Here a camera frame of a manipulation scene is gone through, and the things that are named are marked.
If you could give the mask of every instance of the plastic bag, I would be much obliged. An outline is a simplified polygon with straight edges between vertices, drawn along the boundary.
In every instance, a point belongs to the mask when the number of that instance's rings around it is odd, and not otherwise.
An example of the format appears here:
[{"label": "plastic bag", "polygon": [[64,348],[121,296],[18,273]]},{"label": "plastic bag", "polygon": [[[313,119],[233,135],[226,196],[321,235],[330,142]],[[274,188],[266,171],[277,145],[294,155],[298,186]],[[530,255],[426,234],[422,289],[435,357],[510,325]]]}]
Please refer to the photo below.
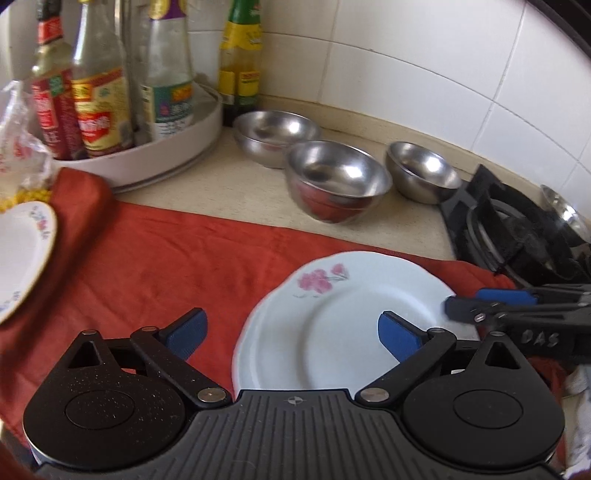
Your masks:
[{"label": "plastic bag", "polygon": [[23,82],[6,85],[10,99],[0,122],[0,213],[29,200],[48,201],[53,159],[49,149],[28,131],[30,95]]}]

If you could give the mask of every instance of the bottle cap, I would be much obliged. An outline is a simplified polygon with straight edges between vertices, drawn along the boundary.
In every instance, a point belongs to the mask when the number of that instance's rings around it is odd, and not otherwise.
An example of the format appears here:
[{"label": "bottle cap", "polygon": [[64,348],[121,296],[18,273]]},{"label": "bottle cap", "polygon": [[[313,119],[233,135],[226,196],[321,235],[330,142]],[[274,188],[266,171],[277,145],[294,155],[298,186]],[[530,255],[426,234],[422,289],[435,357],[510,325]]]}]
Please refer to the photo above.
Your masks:
[{"label": "bottle cap", "polygon": [[53,17],[59,17],[61,13],[61,0],[38,0],[37,20],[44,22]]}]

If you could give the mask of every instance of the gas stove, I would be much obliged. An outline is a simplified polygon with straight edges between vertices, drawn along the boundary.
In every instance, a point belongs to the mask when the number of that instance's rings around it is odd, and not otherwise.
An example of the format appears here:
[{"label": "gas stove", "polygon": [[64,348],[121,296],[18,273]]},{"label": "gas stove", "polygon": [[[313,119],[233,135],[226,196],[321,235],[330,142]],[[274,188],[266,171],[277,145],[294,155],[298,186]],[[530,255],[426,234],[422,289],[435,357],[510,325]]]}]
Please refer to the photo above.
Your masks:
[{"label": "gas stove", "polygon": [[589,283],[589,245],[480,165],[441,212],[456,258],[517,286]]}]

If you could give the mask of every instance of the kitchen countertop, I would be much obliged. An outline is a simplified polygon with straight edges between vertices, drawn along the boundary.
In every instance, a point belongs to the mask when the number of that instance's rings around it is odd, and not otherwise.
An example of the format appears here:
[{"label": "kitchen countertop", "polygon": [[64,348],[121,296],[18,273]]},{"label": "kitchen countertop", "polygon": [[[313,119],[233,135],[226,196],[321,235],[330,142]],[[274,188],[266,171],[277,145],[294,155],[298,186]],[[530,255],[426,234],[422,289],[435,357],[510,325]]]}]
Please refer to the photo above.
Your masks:
[{"label": "kitchen countertop", "polygon": [[[340,141],[383,161],[386,145],[330,130],[323,138]],[[224,128],[214,150],[201,162],[167,180],[117,195],[124,202],[232,220],[293,228],[424,257],[452,260],[453,253],[437,207],[389,192],[356,222],[322,223],[289,198],[282,170],[262,167],[238,148]]]}]

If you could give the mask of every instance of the blue gripper pad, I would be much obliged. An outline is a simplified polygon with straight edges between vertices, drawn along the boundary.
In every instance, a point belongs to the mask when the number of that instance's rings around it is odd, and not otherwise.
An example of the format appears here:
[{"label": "blue gripper pad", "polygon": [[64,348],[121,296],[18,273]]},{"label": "blue gripper pad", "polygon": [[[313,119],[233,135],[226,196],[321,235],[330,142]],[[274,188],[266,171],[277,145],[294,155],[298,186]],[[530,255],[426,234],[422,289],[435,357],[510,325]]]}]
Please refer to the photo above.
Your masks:
[{"label": "blue gripper pad", "polygon": [[181,326],[166,337],[164,345],[177,357],[187,360],[207,336],[207,315],[205,310],[195,309]]},{"label": "blue gripper pad", "polygon": [[378,320],[378,337],[388,352],[400,363],[423,346],[421,338],[408,330],[395,318],[397,315],[384,312]]},{"label": "blue gripper pad", "polygon": [[479,300],[500,301],[507,305],[536,305],[538,300],[526,290],[503,290],[500,288],[482,288],[476,292]]}]

